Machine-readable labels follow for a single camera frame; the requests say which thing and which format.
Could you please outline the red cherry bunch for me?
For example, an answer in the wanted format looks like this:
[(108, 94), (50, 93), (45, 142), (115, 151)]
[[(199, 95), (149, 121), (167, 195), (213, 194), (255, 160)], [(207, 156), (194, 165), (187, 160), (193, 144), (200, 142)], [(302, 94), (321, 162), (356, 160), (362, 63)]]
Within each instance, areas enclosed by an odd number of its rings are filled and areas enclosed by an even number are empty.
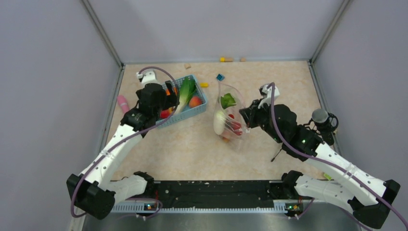
[(220, 138), (224, 142), (235, 140), (243, 134), (241, 123), (235, 120), (235, 116), (233, 114), (228, 114), (228, 116), (229, 117), (225, 123), (225, 129), (220, 135)]

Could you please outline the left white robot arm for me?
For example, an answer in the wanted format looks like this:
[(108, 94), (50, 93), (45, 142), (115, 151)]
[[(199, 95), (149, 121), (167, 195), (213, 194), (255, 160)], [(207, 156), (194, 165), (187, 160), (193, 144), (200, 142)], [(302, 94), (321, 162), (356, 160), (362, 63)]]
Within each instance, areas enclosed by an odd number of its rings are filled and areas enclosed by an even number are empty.
[(157, 121), (163, 110), (175, 107), (179, 102), (179, 90), (166, 81), (163, 87), (158, 83), (147, 83), (136, 92), (136, 106), (123, 116), (111, 140), (95, 160), (79, 175), (71, 174), (67, 187), (71, 199), (71, 215), (77, 207), (97, 219), (104, 219), (113, 207), (126, 199), (139, 195), (143, 199), (152, 197), (153, 184), (140, 174), (133, 174), (123, 180), (113, 181), (113, 174), (124, 161), (131, 149), (146, 136), (149, 130), (158, 126)]

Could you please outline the red yellow apple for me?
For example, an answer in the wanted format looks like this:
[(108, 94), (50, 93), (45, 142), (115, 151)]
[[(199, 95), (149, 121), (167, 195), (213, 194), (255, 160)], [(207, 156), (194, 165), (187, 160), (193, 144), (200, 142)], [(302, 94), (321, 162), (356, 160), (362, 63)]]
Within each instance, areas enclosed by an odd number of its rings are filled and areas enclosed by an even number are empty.
[(172, 109), (172, 108), (163, 110), (163, 111), (160, 113), (160, 118), (161, 118), (161, 119), (168, 118), (168, 117), (171, 115), (172, 112), (173, 112), (173, 109)]

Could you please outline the white radish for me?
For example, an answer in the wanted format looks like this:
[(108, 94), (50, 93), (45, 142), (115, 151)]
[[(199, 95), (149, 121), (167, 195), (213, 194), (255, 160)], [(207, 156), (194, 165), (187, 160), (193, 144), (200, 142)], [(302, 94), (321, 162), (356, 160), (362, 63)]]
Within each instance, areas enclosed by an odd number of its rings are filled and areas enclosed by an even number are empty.
[(231, 93), (226, 93), (223, 96), (219, 96), (213, 120), (214, 132), (217, 135), (221, 135), (226, 127), (227, 114), (225, 113), (225, 110), (233, 106), (236, 106), (236, 101)]

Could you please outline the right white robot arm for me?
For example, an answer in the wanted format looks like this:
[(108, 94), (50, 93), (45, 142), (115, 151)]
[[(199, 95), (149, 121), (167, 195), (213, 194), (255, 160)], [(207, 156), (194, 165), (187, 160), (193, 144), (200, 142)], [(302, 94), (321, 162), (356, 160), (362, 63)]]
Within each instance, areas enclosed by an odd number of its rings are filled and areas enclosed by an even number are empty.
[(297, 116), (284, 104), (270, 105), (254, 100), (239, 110), (247, 127), (260, 127), (290, 156), (312, 165), (332, 177), (314, 180), (290, 171), (283, 175), (282, 192), (288, 198), (313, 197), (352, 214), (360, 223), (381, 229), (392, 210), (400, 184), (378, 179), (337, 154), (318, 134), (297, 124)]

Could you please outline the clear pink-dotted zip bag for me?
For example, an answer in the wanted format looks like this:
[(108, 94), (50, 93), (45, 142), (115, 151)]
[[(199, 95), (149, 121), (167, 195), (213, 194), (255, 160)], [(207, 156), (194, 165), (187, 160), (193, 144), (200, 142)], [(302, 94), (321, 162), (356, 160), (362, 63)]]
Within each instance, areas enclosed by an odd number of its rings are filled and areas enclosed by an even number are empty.
[(215, 134), (235, 152), (240, 152), (247, 137), (249, 128), (240, 114), (245, 108), (242, 94), (233, 86), (218, 82), (218, 95), (213, 117)]

